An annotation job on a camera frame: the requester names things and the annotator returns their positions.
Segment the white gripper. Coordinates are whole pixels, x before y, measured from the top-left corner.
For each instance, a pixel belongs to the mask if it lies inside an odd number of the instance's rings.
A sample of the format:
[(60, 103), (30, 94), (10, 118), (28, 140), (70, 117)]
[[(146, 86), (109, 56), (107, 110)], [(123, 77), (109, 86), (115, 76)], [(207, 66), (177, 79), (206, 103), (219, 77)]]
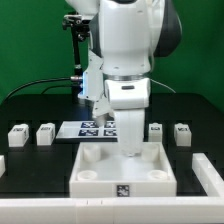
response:
[[(110, 105), (106, 99), (94, 103), (92, 117), (101, 127), (107, 121)], [(144, 139), (145, 110), (115, 110), (117, 140), (120, 151), (126, 156), (134, 156), (142, 150)]]

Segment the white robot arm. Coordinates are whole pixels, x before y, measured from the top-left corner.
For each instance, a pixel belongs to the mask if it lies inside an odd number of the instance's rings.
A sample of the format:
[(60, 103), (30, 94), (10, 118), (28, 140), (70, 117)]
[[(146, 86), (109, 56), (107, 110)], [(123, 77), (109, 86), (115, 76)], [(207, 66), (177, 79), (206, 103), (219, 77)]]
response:
[(182, 27), (173, 0), (65, 0), (75, 13), (65, 15), (88, 38), (89, 64), (81, 100), (93, 104), (99, 125), (112, 116), (118, 147), (133, 156), (143, 149), (145, 109), (156, 57), (170, 55)]

